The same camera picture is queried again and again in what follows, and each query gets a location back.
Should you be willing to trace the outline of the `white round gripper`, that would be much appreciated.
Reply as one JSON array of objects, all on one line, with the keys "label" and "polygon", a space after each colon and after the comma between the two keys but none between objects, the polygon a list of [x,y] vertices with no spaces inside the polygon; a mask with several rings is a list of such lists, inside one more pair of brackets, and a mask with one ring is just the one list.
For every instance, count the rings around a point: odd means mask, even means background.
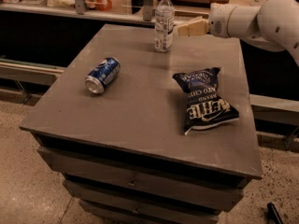
[{"label": "white round gripper", "polygon": [[241,6],[234,4],[212,3],[208,21],[203,19],[202,16],[198,16],[187,21],[175,21],[175,26],[178,26],[179,35],[200,36],[209,31],[217,37],[240,38],[242,31],[236,18],[239,15],[240,8]]}]

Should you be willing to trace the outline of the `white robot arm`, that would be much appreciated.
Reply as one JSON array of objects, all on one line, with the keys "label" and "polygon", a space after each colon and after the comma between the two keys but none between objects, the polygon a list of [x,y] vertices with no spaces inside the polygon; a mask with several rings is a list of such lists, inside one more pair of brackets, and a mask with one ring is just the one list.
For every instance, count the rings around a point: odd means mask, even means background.
[{"label": "white robot arm", "polygon": [[175,26],[174,33],[211,33],[221,38],[239,38],[272,52],[287,50],[299,65],[299,5],[295,0],[267,0],[259,7],[213,3],[207,19],[185,21]]}]

